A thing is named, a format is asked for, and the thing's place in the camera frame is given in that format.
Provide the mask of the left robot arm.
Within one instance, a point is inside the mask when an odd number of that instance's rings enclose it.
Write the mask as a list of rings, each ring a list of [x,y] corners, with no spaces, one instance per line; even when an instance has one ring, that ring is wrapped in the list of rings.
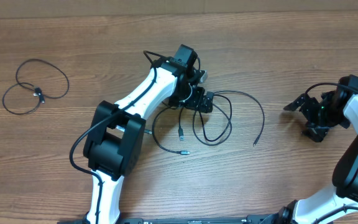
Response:
[[[198,54],[185,45],[172,57],[158,56],[147,78],[125,98],[97,106],[83,155],[93,176],[93,195],[83,223],[116,223],[124,177],[139,159],[145,124],[164,99],[169,106],[213,110],[213,95],[199,86],[207,73],[194,67]]]

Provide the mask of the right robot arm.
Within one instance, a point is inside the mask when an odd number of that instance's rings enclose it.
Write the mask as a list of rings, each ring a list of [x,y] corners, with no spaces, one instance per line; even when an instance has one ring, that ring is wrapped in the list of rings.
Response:
[[[352,126],[357,136],[335,166],[331,184],[283,207],[274,223],[332,223],[358,212],[358,77],[342,77],[335,87],[322,93],[320,101],[304,92],[284,109],[302,112],[307,120],[302,133],[314,142],[337,125]]]

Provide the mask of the black cable silver connector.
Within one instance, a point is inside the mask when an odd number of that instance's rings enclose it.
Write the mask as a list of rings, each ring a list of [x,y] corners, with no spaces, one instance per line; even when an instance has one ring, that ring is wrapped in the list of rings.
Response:
[[[146,128],[145,132],[152,136],[154,143],[165,152],[178,154],[181,156],[190,155],[190,151],[180,149],[178,143],[170,138],[170,131],[179,123],[179,108],[172,108],[165,105],[157,107],[158,112],[153,117],[151,127]]]

